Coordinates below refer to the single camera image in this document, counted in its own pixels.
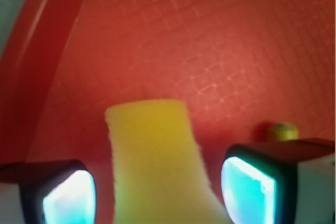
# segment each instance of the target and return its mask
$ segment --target cyan light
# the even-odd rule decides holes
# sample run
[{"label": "cyan light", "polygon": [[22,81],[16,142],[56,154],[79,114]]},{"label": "cyan light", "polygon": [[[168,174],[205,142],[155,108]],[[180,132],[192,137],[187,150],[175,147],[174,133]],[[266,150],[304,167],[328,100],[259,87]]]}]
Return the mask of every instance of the cyan light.
[{"label": "cyan light", "polygon": [[96,189],[92,175],[78,170],[43,199],[46,224],[93,224]]},{"label": "cyan light", "polygon": [[222,192],[234,223],[275,222],[276,181],[238,157],[224,161]]}]

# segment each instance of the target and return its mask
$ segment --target white surface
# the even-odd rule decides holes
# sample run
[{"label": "white surface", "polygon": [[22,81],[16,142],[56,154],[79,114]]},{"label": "white surface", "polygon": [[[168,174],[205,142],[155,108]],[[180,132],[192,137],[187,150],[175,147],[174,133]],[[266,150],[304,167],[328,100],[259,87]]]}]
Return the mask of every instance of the white surface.
[{"label": "white surface", "polygon": [[0,223],[25,223],[19,186],[0,183]]},{"label": "white surface", "polygon": [[335,153],[298,164],[295,224],[329,224],[335,212]]}]

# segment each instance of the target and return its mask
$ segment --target yellow foam block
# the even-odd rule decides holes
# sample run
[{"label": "yellow foam block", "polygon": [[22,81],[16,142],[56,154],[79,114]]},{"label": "yellow foam block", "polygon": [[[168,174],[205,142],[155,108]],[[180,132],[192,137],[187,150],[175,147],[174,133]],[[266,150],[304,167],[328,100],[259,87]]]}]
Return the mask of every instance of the yellow foam block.
[{"label": "yellow foam block", "polygon": [[106,111],[114,223],[231,223],[212,192],[186,106],[147,100]]}]

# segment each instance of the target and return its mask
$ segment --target red wall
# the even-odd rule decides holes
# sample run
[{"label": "red wall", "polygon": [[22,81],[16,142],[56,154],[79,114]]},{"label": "red wall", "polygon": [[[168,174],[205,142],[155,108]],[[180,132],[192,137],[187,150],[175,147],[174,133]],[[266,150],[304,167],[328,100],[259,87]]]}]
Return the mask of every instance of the red wall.
[{"label": "red wall", "polygon": [[[50,29],[67,20],[63,1],[50,8]],[[43,29],[39,38],[46,43],[31,47],[43,50],[35,60],[47,62],[48,55],[53,64],[37,70],[24,61],[23,69],[38,76],[27,79],[29,85],[21,77],[13,86],[15,112],[7,109],[1,121],[14,134],[6,150],[23,157],[30,147],[29,161],[82,159],[97,183],[97,223],[110,222],[105,109],[139,99],[180,99],[221,197],[225,150],[231,143],[264,140],[270,122],[294,123],[302,137],[335,138],[334,17],[335,0],[84,0],[55,74],[60,49],[44,45],[64,43],[63,36]],[[46,94],[52,77],[46,102],[41,95],[35,103],[30,88]],[[22,97],[33,107],[26,108]],[[34,123],[26,118],[30,114]],[[26,125],[17,124],[18,115],[29,129],[40,119],[35,133],[27,130],[28,139],[15,132]]]}]

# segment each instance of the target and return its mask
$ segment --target red curved edge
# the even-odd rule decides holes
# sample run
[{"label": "red curved edge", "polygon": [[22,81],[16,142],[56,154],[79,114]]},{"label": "red curved edge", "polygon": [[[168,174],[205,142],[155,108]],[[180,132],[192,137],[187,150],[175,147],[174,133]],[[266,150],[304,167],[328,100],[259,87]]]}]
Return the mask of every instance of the red curved edge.
[{"label": "red curved edge", "polygon": [[0,62],[0,163],[24,161],[83,0],[26,0]]}]

